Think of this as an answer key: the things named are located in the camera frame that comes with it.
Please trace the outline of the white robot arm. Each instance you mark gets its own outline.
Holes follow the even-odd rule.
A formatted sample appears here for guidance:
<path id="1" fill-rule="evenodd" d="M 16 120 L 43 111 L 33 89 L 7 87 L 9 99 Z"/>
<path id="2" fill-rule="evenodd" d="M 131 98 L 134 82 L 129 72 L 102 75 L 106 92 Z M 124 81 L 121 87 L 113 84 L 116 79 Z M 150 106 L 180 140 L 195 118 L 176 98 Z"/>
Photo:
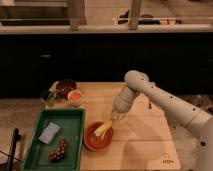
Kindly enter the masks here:
<path id="1" fill-rule="evenodd" d="M 143 93 L 199 139 L 194 171 L 213 171 L 213 116 L 157 87 L 145 73 L 130 70 L 124 81 L 124 87 L 113 101 L 111 118 L 129 112 L 135 99 Z"/>

